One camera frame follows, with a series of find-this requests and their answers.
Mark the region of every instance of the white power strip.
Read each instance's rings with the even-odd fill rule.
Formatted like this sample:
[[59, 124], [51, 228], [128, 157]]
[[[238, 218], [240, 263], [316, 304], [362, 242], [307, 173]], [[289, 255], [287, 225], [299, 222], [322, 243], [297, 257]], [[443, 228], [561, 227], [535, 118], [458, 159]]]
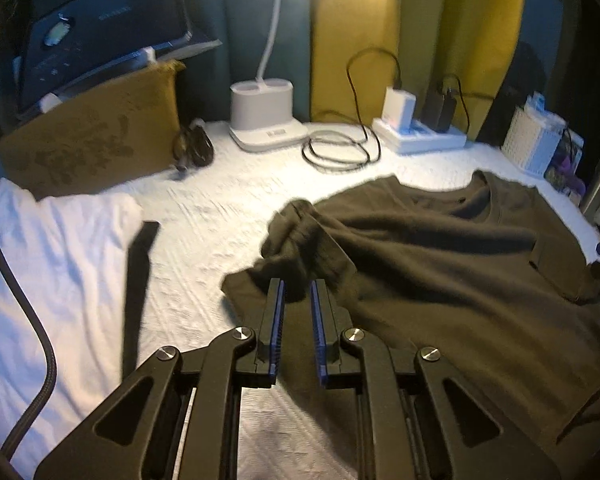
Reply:
[[454, 126], [447, 133], [437, 134], [417, 120], [413, 120], [411, 128], [404, 134], [378, 118], [374, 119], [372, 128], [389, 149], [398, 155], [459, 150], [466, 143], [466, 135]]

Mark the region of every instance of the yellow curtain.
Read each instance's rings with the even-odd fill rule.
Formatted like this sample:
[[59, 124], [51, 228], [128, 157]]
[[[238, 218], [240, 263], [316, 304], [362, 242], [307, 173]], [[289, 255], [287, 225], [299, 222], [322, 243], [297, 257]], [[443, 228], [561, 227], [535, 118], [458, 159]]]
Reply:
[[[312, 119], [342, 122], [325, 115], [326, 110], [355, 118], [347, 61], [371, 45], [397, 51], [398, 0], [314, 0], [313, 14]], [[382, 111], [384, 91], [392, 84], [394, 73], [393, 61], [382, 55], [369, 54], [352, 67], [351, 77], [366, 124]]]
[[[465, 92], [496, 95], [518, 43], [525, 0], [445, 0], [432, 79], [455, 73]], [[466, 100], [475, 139], [491, 103]], [[458, 103], [454, 124], [466, 128]]]
[[[345, 74], [347, 60], [370, 45], [399, 53], [404, 87], [422, 108], [430, 84], [444, 73], [462, 80], [465, 92], [495, 95], [518, 42], [525, 0], [314, 0], [312, 117], [334, 109], [354, 115]], [[391, 84], [390, 60], [367, 56], [352, 70], [363, 121], [378, 117], [384, 88]], [[467, 100], [475, 138], [490, 103]], [[466, 127], [461, 106], [454, 124]]]

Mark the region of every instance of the white desk lamp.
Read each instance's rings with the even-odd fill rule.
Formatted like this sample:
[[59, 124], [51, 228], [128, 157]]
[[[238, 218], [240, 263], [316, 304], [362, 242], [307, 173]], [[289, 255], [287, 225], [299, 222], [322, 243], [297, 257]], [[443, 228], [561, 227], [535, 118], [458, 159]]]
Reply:
[[263, 79], [276, 41], [280, 4], [274, 0], [267, 46], [255, 81], [231, 86], [231, 136], [246, 152], [266, 152], [307, 139], [306, 126], [294, 119], [294, 86], [285, 79]]

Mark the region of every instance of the textured white bedspread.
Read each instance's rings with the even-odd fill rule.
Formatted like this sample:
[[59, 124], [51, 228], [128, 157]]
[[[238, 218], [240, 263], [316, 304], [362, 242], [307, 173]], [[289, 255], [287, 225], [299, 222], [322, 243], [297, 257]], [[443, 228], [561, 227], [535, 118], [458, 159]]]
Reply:
[[[576, 235], [587, 260], [595, 258], [598, 234], [567, 197], [546, 181], [524, 175], [499, 150], [486, 145], [414, 156], [385, 149], [379, 164], [336, 175], [309, 166], [297, 146], [250, 154], [236, 146], [224, 124], [209, 125], [208, 130], [216, 149], [210, 167], [183, 181], [174, 170], [115, 189], [135, 197], [145, 219], [162, 224], [151, 253], [141, 360], [165, 344], [181, 351], [207, 345], [233, 326], [222, 302], [222, 278], [253, 263], [267, 223], [286, 202], [315, 201], [377, 176], [396, 174], [408, 186], [446, 190], [466, 186], [472, 173], [482, 169], [537, 186]], [[238, 455], [240, 480], [356, 477], [317, 423], [280, 386], [243, 391]]]

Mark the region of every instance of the white bedsheet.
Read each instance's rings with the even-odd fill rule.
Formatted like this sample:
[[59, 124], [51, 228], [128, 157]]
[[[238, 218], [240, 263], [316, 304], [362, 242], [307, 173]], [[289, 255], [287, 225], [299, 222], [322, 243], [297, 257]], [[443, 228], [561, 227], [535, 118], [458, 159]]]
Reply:
[[[126, 252], [141, 224], [126, 194], [36, 202], [0, 181], [0, 246], [58, 362], [51, 398], [12, 460], [25, 480], [120, 384]], [[42, 346], [0, 275], [0, 446], [44, 378]]]
[[[350, 131], [357, 134], [356, 128]], [[209, 168], [184, 181], [167, 171], [116, 187], [138, 200], [145, 219], [162, 224], [151, 253], [141, 360], [164, 344], [181, 351], [207, 345], [233, 326], [222, 304], [222, 277], [253, 263], [267, 223], [286, 202], [315, 201], [381, 175], [445, 190], [466, 186], [482, 169], [537, 186], [577, 236], [587, 260], [595, 258], [598, 234], [578, 209], [549, 183], [524, 175], [499, 150], [483, 144], [415, 156], [384, 150], [379, 164], [336, 175], [310, 167], [297, 146], [254, 155], [238, 149], [224, 124], [210, 125], [209, 134], [216, 149]], [[276, 386], [243, 392], [238, 478], [353, 479], [356, 473], [340, 461], [317, 423]]]

